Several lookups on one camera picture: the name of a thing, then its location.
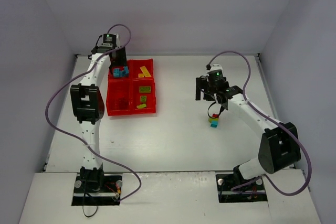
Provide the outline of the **yellow long lego brick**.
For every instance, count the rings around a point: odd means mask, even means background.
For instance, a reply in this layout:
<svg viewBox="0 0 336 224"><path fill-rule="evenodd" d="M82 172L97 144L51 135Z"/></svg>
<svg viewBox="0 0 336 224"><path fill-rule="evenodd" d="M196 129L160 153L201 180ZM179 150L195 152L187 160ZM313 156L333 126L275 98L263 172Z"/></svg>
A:
<svg viewBox="0 0 336 224"><path fill-rule="evenodd" d="M142 74L142 71L138 74L138 77L139 77L139 78L145 78L145 77L143 76L143 74Z"/></svg>

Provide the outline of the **green lego brick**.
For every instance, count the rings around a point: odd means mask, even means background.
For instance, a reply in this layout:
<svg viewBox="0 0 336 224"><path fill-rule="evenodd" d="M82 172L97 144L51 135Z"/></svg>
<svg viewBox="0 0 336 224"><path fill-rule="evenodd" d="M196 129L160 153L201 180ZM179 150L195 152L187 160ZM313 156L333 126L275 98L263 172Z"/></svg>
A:
<svg viewBox="0 0 336 224"><path fill-rule="evenodd" d="M151 86L139 86L139 93L143 94L143 93L151 93L151 92L152 92Z"/></svg>

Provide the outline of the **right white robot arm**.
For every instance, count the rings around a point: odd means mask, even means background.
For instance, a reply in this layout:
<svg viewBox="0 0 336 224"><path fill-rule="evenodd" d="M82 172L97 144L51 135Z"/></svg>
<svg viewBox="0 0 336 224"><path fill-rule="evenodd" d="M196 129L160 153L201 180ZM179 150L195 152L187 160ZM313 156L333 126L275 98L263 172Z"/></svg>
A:
<svg viewBox="0 0 336 224"><path fill-rule="evenodd" d="M195 100L201 96L214 101L240 118L260 138L258 155L234 168L238 179L250 180L263 174L273 174L301 160L299 145L293 139L297 129L292 123L267 119L257 113L243 96L238 86L230 86L221 70L213 70L207 76L196 78Z"/></svg>

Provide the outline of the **red curved lego brick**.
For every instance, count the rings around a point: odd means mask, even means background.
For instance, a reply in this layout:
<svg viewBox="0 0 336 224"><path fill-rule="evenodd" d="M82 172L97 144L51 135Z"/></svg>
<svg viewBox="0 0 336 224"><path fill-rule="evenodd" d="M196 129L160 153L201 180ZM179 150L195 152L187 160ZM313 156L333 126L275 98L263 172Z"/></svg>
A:
<svg viewBox="0 0 336 224"><path fill-rule="evenodd" d="M115 107L117 110L128 110L129 109L129 100L126 98L118 98Z"/></svg>

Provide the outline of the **green red blue lego cluster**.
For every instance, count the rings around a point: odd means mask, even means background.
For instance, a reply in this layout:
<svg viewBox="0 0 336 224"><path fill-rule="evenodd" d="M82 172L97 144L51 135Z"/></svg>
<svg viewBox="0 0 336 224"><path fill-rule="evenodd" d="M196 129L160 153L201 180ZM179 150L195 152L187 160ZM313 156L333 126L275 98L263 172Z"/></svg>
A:
<svg viewBox="0 0 336 224"><path fill-rule="evenodd" d="M208 121L210 123L210 126L213 128L217 128L218 127L218 122L219 122L219 115L218 114L212 114L212 116L210 116L208 118Z"/></svg>

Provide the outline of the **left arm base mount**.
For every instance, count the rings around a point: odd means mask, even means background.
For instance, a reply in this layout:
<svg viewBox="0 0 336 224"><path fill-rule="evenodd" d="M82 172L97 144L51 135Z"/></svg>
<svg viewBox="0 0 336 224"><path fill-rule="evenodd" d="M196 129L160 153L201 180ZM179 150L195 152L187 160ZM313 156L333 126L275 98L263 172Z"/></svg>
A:
<svg viewBox="0 0 336 224"><path fill-rule="evenodd" d="M103 178L102 185L96 187L93 183L80 178L75 179L72 206L118 206L122 192L122 175L107 174Z"/></svg>

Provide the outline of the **blue oval printed lego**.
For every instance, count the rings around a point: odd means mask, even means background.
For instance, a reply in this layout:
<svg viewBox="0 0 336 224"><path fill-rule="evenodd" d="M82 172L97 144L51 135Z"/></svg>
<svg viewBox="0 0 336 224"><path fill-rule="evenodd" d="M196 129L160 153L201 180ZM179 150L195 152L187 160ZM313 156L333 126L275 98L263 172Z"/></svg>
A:
<svg viewBox="0 0 336 224"><path fill-rule="evenodd" d="M114 68L112 71L113 77L114 78L120 78L121 77L121 71L119 68Z"/></svg>

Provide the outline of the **small blue lego brick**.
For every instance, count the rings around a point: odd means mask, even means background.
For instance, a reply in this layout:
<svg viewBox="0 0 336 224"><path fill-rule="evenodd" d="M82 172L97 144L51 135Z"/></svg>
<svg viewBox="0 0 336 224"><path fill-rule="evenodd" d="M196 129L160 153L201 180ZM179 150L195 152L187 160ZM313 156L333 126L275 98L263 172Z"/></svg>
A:
<svg viewBox="0 0 336 224"><path fill-rule="evenodd" d="M127 75L127 73L126 73L126 71L125 70L120 70L120 78L123 78L123 77L125 77L126 75Z"/></svg>

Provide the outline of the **green curved lego piece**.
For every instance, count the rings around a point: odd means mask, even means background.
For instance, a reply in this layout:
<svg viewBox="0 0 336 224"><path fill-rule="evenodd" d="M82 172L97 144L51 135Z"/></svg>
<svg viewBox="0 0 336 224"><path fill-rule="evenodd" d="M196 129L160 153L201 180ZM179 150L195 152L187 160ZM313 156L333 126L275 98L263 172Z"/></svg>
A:
<svg viewBox="0 0 336 224"><path fill-rule="evenodd" d="M137 105L136 107L137 107L137 109L144 109L144 108L146 108L147 106L146 106L146 104L144 103L144 104Z"/></svg>

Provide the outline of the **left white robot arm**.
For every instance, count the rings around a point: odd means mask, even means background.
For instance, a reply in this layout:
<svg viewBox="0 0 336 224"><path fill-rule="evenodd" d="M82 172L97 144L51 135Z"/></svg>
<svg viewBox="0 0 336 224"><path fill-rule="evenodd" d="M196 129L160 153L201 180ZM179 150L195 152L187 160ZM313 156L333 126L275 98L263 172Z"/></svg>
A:
<svg viewBox="0 0 336 224"><path fill-rule="evenodd" d="M102 35L102 44L94 47L88 70L78 84L70 87L72 110L88 148L80 169L80 179L83 182L100 183L104 177L102 159L99 157L99 126L105 106L99 85L102 81L103 65L107 60L110 61L110 73L118 68L117 76L124 77L129 74L126 51L121 47L118 34Z"/></svg>

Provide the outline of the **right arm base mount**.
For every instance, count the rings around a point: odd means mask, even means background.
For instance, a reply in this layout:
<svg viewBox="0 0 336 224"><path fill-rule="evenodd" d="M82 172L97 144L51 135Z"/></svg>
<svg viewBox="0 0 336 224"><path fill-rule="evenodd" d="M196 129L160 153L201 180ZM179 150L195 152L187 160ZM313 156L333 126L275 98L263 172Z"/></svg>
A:
<svg viewBox="0 0 336 224"><path fill-rule="evenodd" d="M237 182L233 173L219 173L215 176L218 201L221 204L268 201L261 177Z"/></svg>

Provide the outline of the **small green lego piece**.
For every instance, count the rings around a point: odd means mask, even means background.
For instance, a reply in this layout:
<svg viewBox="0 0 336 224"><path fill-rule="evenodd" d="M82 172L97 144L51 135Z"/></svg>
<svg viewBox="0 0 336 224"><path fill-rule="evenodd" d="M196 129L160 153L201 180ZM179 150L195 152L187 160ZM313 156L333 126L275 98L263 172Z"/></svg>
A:
<svg viewBox="0 0 336 224"><path fill-rule="evenodd" d="M140 96L140 102L141 102L141 103L146 103L146 101L147 101L147 96L145 96L145 95L141 95L141 96Z"/></svg>

